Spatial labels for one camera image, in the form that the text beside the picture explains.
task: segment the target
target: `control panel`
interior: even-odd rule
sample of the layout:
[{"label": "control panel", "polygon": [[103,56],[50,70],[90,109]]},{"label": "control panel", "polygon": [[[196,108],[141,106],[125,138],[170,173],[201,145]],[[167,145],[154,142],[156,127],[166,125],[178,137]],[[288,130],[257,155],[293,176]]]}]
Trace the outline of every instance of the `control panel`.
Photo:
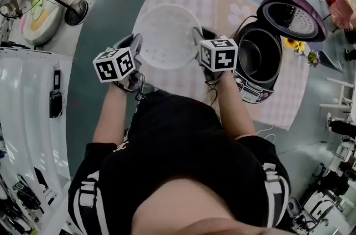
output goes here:
[{"label": "control panel", "polygon": [[269,96],[274,92],[273,90],[267,90],[251,83],[236,71],[234,71],[234,78],[245,102],[251,104],[261,103],[268,99]]}]

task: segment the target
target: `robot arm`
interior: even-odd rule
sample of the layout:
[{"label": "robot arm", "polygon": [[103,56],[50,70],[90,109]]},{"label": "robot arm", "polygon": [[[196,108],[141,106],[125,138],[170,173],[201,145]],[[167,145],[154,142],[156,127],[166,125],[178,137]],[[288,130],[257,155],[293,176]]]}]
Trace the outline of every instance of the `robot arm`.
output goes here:
[{"label": "robot arm", "polygon": [[142,63],[137,59],[142,35],[131,34],[118,41],[113,50],[100,53],[93,61],[101,83],[113,82],[126,92],[142,89],[144,77],[139,72]]},{"label": "robot arm", "polygon": [[194,27],[192,33],[198,52],[196,60],[204,68],[208,82],[215,80],[216,72],[235,70],[238,46],[233,39],[218,36],[214,30],[207,27],[202,27],[202,32]]}]

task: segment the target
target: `black shirt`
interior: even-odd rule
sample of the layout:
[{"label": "black shirt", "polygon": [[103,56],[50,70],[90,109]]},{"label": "black shirt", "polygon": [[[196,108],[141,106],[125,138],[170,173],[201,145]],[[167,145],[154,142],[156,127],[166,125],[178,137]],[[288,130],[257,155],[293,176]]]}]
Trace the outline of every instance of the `black shirt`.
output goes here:
[{"label": "black shirt", "polygon": [[[160,91],[141,101],[122,148],[113,152],[113,143],[89,143],[69,191],[71,203],[81,182],[100,170],[110,234],[130,234],[136,209],[170,179],[199,181],[226,202],[236,220],[255,226],[266,226],[268,216],[261,164],[276,164],[289,184],[272,143],[258,136],[236,141],[209,106]],[[72,204],[68,211],[74,218]]]}]

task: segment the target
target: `rice cooker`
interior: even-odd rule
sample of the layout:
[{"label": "rice cooker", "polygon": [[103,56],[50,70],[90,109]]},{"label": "rice cooker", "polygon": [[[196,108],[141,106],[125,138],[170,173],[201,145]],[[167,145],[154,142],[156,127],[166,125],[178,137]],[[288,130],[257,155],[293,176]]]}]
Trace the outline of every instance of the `rice cooker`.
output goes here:
[{"label": "rice cooker", "polygon": [[274,92],[283,50],[281,37],[321,42],[327,29],[321,16],[306,0],[263,0],[255,21],[233,34],[239,47],[235,80],[248,103],[261,103]]}]

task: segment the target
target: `rice cooker lid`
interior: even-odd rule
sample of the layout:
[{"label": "rice cooker lid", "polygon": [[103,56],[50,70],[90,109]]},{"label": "rice cooker lid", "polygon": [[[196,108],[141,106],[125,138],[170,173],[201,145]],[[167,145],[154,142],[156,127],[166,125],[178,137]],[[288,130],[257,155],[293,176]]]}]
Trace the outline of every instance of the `rice cooker lid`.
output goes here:
[{"label": "rice cooker lid", "polygon": [[257,17],[271,33],[286,38],[311,42],[327,38],[323,19],[306,0],[263,0]]}]

